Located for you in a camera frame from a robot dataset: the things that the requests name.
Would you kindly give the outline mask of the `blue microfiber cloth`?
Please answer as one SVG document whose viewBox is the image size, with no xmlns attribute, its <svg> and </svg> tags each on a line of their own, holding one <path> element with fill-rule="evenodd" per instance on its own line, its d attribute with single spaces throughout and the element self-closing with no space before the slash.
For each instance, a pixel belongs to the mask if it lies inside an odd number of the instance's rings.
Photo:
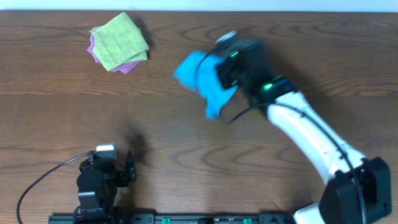
<svg viewBox="0 0 398 224">
<path fill-rule="evenodd" d="M 218 79 L 216 66 L 224 61 L 217 55 L 208 56 L 199 66 L 201 59 L 206 55 L 202 51 L 191 52 L 173 73 L 182 86 L 198 94 L 206 100 L 206 117 L 217 119 L 222 107 L 231 99 L 236 86 L 225 90 Z"/>
</svg>

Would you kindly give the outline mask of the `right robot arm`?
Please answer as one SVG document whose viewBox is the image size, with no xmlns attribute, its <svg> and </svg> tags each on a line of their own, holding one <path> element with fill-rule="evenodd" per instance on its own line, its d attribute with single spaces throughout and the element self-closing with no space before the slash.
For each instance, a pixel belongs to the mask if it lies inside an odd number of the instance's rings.
<svg viewBox="0 0 398 224">
<path fill-rule="evenodd" d="M 374 223 L 392 212 L 391 172 L 341 138 L 285 76 L 272 72 L 262 44 L 235 35 L 216 41 L 225 57 L 216 66 L 224 89 L 240 88 L 313 164 L 326 185 L 321 200 L 292 214 L 294 223 Z"/>
</svg>

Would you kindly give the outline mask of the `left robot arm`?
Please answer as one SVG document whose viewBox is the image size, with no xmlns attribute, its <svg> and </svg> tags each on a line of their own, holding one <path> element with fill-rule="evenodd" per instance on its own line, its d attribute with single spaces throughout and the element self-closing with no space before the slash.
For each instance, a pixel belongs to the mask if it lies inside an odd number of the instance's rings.
<svg viewBox="0 0 398 224">
<path fill-rule="evenodd" d="M 114 206 L 118 188 L 127 187 L 137 179 L 132 157 L 128 152 L 125 167 L 116 168 L 116 151 L 90 151 L 79 167 L 76 180 L 80 206 L 72 215 L 73 223 L 122 223 L 123 216 Z"/>
</svg>

